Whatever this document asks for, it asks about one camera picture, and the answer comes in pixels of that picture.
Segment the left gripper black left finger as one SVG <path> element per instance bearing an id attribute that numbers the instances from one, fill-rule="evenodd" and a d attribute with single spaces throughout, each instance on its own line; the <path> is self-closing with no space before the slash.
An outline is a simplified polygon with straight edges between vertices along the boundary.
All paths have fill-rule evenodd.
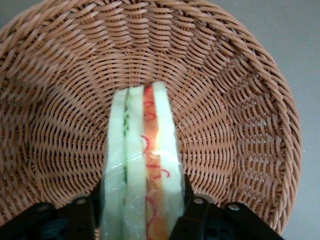
<path id="1" fill-rule="evenodd" d="M 2 240 L 95 240 L 102 218 L 102 182 L 57 208 L 39 202 L 0 227 Z"/>

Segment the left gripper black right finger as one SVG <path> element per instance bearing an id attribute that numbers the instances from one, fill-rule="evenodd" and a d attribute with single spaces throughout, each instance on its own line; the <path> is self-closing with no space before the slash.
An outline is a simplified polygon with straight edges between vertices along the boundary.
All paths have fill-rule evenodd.
<path id="1" fill-rule="evenodd" d="M 211 197 L 195 194 L 184 176 L 184 213 L 172 230 L 173 240 L 281 240 L 282 237 L 246 205 L 218 207 Z"/>

